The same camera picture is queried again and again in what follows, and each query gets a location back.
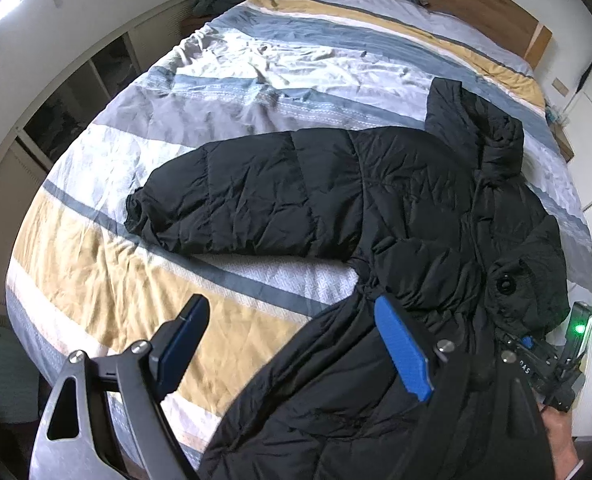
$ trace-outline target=folded sleeve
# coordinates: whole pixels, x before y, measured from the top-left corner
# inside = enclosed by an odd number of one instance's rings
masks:
[[[211,142],[126,200],[125,227],[167,251],[347,260],[361,233],[358,157],[345,130]]]

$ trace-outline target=bed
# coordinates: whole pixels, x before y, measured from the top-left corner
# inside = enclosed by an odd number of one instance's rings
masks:
[[[75,349],[104,356],[150,338],[192,294],[205,295],[210,326],[162,404],[198,466],[240,389],[308,319],[348,296],[356,276],[336,262],[164,253],[125,230],[125,197],[211,140],[315,126],[422,128],[435,76],[462,81],[522,121],[522,173],[558,220],[569,301],[591,302],[589,230],[532,73],[551,34],[509,0],[428,1],[431,10],[409,0],[247,0],[119,94],[54,165],[10,261],[9,317],[44,377],[53,383]],[[137,460],[113,394],[110,410]]]

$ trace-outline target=metal screw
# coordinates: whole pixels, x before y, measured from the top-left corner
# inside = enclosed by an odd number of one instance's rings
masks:
[[[85,357],[85,352],[82,350],[75,350],[70,354],[70,363],[75,365],[76,363],[81,362],[83,357]]]
[[[449,354],[456,349],[456,345],[449,339],[441,339],[438,343],[436,343],[436,348],[438,348],[439,352]]]
[[[503,350],[500,358],[503,360],[503,363],[511,364],[516,362],[516,354],[511,350]]]
[[[147,341],[141,339],[140,341],[132,343],[132,353],[142,354],[149,346],[150,344]]]

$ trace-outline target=human hand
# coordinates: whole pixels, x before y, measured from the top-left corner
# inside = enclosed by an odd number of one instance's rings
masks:
[[[578,455],[572,440],[572,412],[560,412],[538,403],[538,410],[550,441],[556,480],[565,480],[578,464]]]

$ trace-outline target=yellow stripe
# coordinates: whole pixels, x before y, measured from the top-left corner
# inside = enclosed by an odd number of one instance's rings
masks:
[[[219,293],[218,286],[207,288],[155,265],[143,250],[42,189],[13,255],[49,302],[116,352],[150,338],[192,294],[207,297],[210,324],[178,393],[219,416],[301,327],[240,304],[227,289]]]
[[[540,87],[534,79],[514,72],[508,67],[498,65],[487,57],[481,56],[473,50],[453,44],[447,40],[436,38],[433,34],[403,25],[380,16],[373,16],[357,9],[346,9],[330,4],[316,2],[314,0],[248,0],[250,3],[275,12],[302,12],[316,16],[335,16],[363,23],[370,23],[378,27],[389,29],[399,34],[404,34],[424,43],[447,50],[466,62],[480,75],[492,78],[494,81],[508,89],[512,94],[529,102],[532,105],[545,109],[545,99],[542,96]]]

